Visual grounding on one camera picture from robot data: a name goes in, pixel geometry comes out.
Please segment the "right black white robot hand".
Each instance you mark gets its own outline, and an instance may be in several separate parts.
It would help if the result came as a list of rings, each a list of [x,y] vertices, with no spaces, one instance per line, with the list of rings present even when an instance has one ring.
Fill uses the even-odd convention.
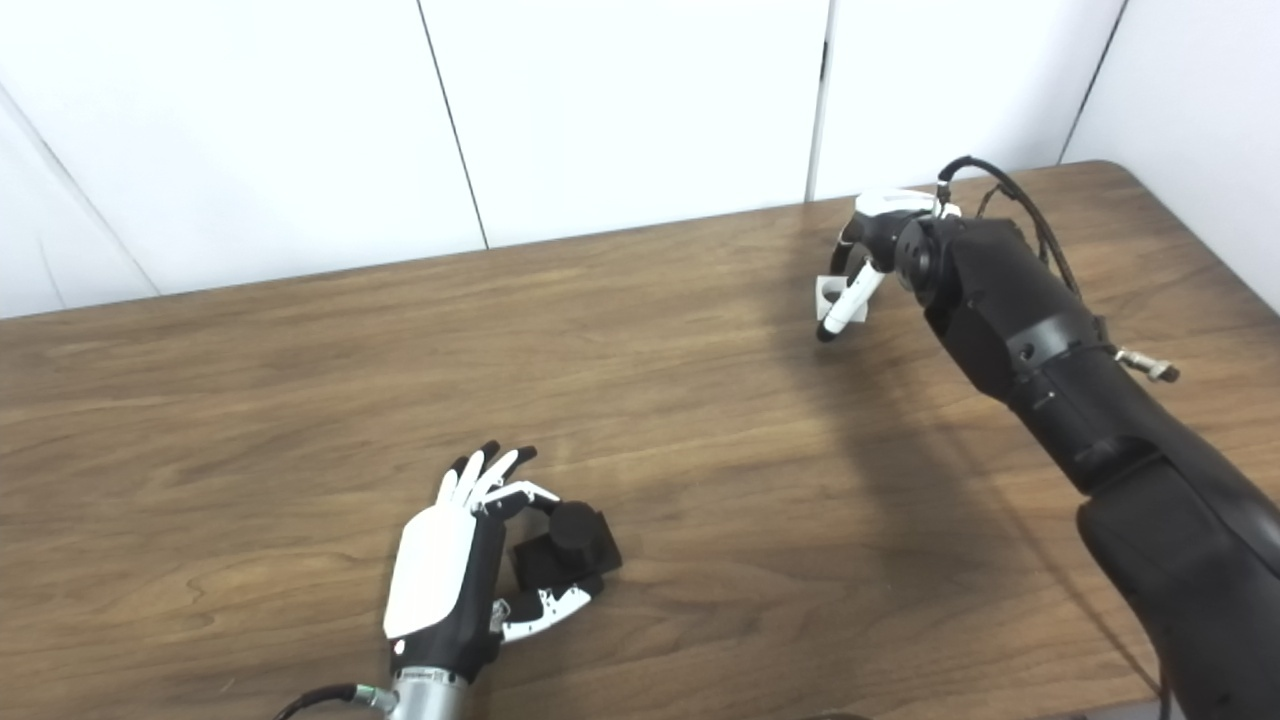
[[[867,319],[870,297],[895,273],[896,251],[910,224],[928,217],[960,217],[960,206],[915,190],[868,190],[840,231],[828,272],[815,278],[817,338],[828,343]]]

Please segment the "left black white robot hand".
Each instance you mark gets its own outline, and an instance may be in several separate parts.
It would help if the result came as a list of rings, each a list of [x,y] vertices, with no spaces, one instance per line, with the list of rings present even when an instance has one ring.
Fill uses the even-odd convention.
[[[564,501],[515,473],[532,446],[502,451],[492,439],[457,457],[433,503],[406,524],[390,574],[381,628],[390,671],[430,669],[471,684],[500,647],[562,623],[599,596],[599,575],[500,597],[506,523],[525,509],[550,512]]]

